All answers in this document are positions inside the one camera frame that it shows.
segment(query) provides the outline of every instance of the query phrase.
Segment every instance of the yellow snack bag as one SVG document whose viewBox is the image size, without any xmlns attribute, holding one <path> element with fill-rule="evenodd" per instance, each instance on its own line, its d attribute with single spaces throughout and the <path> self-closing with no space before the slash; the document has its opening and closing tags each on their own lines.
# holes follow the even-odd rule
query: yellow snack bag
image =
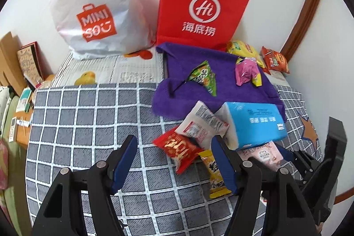
<svg viewBox="0 0 354 236">
<path fill-rule="evenodd" d="M 219 168 L 211 151 L 205 150 L 198 154 L 210 173 L 210 199 L 231 193 L 231 191 L 225 187 L 224 180 L 221 177 Z"/>
<path fill-rule="evenodd" d="M 241 40 L 229 41 L 226 46 L 226 52 L 242 57 L 254 57 L 261 68 L 266 67 L 254 47 Z"/>
</svg>

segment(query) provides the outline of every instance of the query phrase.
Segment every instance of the gray plaid cloth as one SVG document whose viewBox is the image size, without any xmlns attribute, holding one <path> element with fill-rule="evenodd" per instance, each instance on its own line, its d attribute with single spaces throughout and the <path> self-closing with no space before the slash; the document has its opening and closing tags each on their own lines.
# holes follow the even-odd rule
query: gray plaid cloth
<svg viewBox="0 0 354 236">
<path fill-rule="evenodd" d="M 181 121 L 155 116 L 151 110 L 156 84 L 100 84 L 65 86 L 37 94 L 27 153 L 27 200 L 32 223 L 53 179 L 62 167 L 87 169 L 121 146 L 128 134 L 138 137 L 138 153 L 125 184 L 112 201 L 127 236 L 224 234 L 237 197 L 209 198 L 209 174 L 195 161 L 182 175 L 152 140 Z M 311 142 L 300 140 L 299 112 L 307 116 L 302 95 L 290 87 L 277 86 L 286 106 L 287 139 L 284 147 L 305 149 L 314 155 Z M 300 174 L 282 163 L 292 175 Z M 82 192 L 89 235 L 94 235 L 86 191 Z M 261 235 L 265 206 L 260 202 L 254 235 Z"/>
</svg>

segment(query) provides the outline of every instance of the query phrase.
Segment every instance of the green snack package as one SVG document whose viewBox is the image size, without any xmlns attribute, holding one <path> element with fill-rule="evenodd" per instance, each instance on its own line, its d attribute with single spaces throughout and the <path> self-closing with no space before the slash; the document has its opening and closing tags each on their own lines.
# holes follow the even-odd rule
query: green snack package
<svg viewBox="0 0 354 236">
<path fill-rule="evenodd" d="M 212 72 L 207 60 L 192 70 L 187 81 L 195 81 L 203 85 L 212 96 L 216 96 L 215 73 Z"/>
</svg>

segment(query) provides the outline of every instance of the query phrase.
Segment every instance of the teal and white box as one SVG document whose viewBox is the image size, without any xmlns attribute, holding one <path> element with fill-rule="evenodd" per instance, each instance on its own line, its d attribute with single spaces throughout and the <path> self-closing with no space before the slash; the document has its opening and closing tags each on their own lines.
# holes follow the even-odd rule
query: teal and white box
<svg viewBox="0 0 354 236">
<path fill-rule="evenodd" d="M 215 116 L 230 125 L 224 137 L 229 149 L 247 149 L 287 136 L 275 104 L 225 102 Z"/>
</svg>

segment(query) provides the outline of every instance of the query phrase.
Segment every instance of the silver bolt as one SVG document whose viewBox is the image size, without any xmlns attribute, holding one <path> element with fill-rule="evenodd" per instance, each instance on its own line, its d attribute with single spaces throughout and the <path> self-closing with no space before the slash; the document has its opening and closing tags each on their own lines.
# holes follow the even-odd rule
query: silver bolt
<svg viewBox="0 0 354 236">
<path fill-rule="evenodd" d="M 248 160 L 242 162 L 242 165 L 243 165 L 244 167 L 247 167 L 247 168 L 250 168 L 250 167 L 253 166 L 252 162 L 251 162 L 251 161 L 248 161 Z"/>
<path fill-rule="evenodd" d="M 98 161 L 97 164 L 96 164 L 96 166 L 97 166 L 98 168 L 103 168 L 103 167 L 106 166 L 106 162 L 105 162 L 105 161 Z"/>
<path fill-rule="evenodd" d="M 68 167 L 64 167 L 64 168 L 60 169 L 60 174 L 65 175 L 65 174 L 67 174 L 68 172 L 69 172 Z"/>
<path fill-rule="evenodd" d="M 280 173 L 286 175 L 289 173 L 289 170 L 287 170 L 286 168 L 283 167 L 283 168 L 280 168 Z"/>
</svg>

